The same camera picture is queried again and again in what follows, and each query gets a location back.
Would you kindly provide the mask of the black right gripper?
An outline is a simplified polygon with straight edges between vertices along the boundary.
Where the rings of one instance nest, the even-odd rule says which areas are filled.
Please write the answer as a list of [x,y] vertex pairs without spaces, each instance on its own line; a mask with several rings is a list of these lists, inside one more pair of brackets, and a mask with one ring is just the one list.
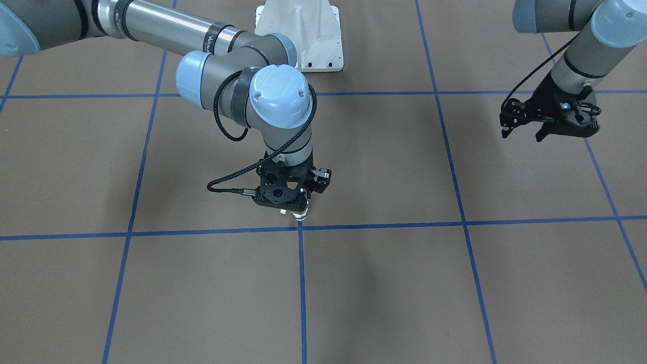
[[313,191],[313,155],[294,166],[268,161],[258,168],[260,185],[253,201],[273,209],[303,212],[307,209],[307,197]]

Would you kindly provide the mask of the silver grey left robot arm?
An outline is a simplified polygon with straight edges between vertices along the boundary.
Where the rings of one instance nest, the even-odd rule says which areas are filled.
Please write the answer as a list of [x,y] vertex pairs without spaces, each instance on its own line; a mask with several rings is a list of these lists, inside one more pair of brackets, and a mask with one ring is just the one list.
[[501,104],[501,135],[540,122],[536,140],[549,134],[589,138],[599,129],[594,88],[646,37],[645,1],[517,1],[519,33],[574,32],[556,51],[560,59],[527,101]]

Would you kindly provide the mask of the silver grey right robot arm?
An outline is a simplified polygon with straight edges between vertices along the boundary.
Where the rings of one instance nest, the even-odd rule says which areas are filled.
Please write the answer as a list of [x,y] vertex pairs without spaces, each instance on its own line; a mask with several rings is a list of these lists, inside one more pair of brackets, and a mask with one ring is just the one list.
[[[547,57],[513,31],[511,1],[335,1],[346,58],[310,73],[318,107],[309,225],[457,219],[459,209],[418,16],[425,33],[458,181],[469,216],[547,216],[570,138],[534,140],[536,124],[502,139],[503,95]],[[179,55],[121,39],[86,39],[2,60],[2,235],[283,221],[249,198],[209,193],[210,180],[263,155],[257,131],[240,143],[211,112],[176,94]]]

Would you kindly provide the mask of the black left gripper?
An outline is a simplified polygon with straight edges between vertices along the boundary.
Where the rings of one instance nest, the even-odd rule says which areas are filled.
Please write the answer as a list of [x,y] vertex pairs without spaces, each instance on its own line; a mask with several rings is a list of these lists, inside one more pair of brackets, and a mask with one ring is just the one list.
[[579,93],[560,89],[548,74],[533,93],[533,113],[526,114],[526,102],[507,99],[501,104],[499,122],[501,137],[508,138],[516,127],[541,122],[536,132],[540,143],[550,134],[574,138],[589,138],[600,130],[597,117],[601,109],[596,105],[593,87],[584,83]]

